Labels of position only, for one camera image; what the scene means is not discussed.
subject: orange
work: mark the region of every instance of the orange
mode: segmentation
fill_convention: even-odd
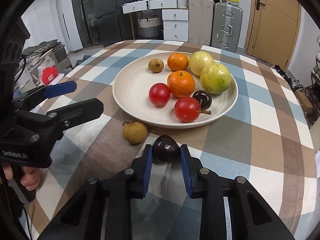
[[[171,94],[178,98],[190,96],[196,88],[192,75],[183,70],[171,73],[168,76],[167,85]]]
[[[173,53],[168,57],[168,67],[173,71],[185,70],[188,67],[188,57],[182,53]]]

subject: silver suitcase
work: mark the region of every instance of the silver suitcase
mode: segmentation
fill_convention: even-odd
[[[213,0],[189,0],[189,42],[210,46]]]
[[[211,47],[236,52],[240,38],[243,11],[240,7],[216,3],[212,26]]]

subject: plastic bag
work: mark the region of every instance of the plastic bag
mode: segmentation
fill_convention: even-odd
[[[38,67],[38,73],[39,79],[48,85],[58,75],[54,60],[47,56]]]

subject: cherry stem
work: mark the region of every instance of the cherry stem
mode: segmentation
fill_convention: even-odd
[[[208,111],[208,110],[200,110],[200,111],[198,111],[198,113],[201,113],[201,114],[211,114],[211,111]]]
[[[134,122],[131,121],[131,120],[125,120],[125,121],[122,123],[122,126],[124,126],[126,123],[134,123]]]

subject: dark gray refrigerator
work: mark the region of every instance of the dark gray refrigerator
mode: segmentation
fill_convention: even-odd
[[[132,40],[130,16],[122,11],[122,5],[130,1],[133,0],[93,0],[103,46]]]

